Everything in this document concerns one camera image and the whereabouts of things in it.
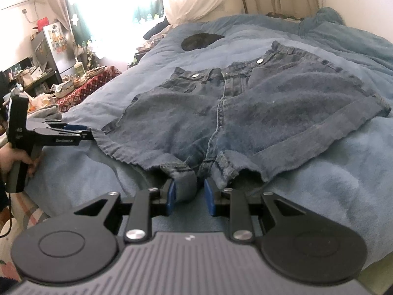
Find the human hand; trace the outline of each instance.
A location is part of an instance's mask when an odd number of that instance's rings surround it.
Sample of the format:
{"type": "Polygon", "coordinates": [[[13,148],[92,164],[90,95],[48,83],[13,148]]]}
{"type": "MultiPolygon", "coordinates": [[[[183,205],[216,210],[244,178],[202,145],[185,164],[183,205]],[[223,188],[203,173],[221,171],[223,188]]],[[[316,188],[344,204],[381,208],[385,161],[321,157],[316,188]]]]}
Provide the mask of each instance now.
{"type": "Polygon", "coordinates": [[[32,158],[24,150],[18,148],[12,148],[11,143],[7,143],[2,148],[0,148],[0,171],[3,179],[6,179],[8,173],[12,169],[12,165],[16,161],[21,161],[29,165],[28,175],[32,177],[39,162],[41,155],[32,160],[32,158]]]}

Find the blue blanket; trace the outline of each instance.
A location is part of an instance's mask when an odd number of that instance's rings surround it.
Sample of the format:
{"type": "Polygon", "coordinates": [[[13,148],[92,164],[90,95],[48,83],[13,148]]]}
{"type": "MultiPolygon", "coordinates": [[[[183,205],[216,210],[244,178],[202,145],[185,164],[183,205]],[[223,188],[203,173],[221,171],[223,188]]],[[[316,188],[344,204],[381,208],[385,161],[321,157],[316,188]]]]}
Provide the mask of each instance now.
{"type": "MultiPolygon", "coordinates": [[[[121,116],[138,93],[167,80],[175,67],[203,70],[263,56],[273,41],[325,58],[362,79],[393,104],[393,45],[343,25],[330,8],[292,23],[263,15],[235,15],[172,30],[140,64],[127,70],[64,115],[68,123],[102,128],[121,116]],[[184,38],[198,32],[225,36],[185,52],[184,38]]],[[[366,241],[366,266],[393,251],[393,119],[376,117],[335,142],[297,170],[278,175],[266,190],[357,231],[366,241]]],[[[45,148],[45,158],[26,192],[50,216],[108,191],[123,196],[153,185],[137,166],[105,156],[95,143],[45,148]]],[[[222,220],[208,216],[203,192],[178,203],[173,216],[153,220],[154,230],[209,231],[222,220]]]]}

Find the red patterned tablecloth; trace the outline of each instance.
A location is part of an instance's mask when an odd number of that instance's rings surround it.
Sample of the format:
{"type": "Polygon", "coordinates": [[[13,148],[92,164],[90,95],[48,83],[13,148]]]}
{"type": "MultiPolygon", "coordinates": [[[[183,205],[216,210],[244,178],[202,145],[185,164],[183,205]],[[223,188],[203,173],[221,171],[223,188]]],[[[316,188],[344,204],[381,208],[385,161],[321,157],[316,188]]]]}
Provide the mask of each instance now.
{"type": "Polygon", "coordinates": [[[103,72],[89,79],[85,84],[73,90],[70,94],[57,101],[59,111],[67,112],[71,107],[82,103],[90,94],[97,91],[121,72],[114,66],[108,66],[103,72]]]}

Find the blue denim shorts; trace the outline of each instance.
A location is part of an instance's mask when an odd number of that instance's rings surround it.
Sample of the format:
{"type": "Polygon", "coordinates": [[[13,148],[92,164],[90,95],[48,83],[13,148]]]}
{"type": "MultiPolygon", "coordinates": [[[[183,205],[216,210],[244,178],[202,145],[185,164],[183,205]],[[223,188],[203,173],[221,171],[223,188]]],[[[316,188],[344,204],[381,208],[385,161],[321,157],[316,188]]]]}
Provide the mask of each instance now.
{"type": "Polygon", "coordinates": [[[363,82],[310,52],[273,42],[260,59],[198,72],[176,68],[94,137],[107,155],[158,169],[191,199],[243,170],[269,182],[390,107],[363,82]]]}

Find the front pocket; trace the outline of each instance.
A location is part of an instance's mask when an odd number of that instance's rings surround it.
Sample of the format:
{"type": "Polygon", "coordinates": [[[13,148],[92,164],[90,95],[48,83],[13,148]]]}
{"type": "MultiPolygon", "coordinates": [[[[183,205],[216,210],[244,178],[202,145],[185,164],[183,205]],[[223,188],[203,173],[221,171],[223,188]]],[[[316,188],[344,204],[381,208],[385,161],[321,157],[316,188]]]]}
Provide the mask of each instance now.
{"type": "Polygon", "coordinates": [[[196,86],[197,82],[195,80],[181,78],[172,79],[160,85],[162,88],[181,93],[191,93],[193,90],[195,90],[196,86]]]}

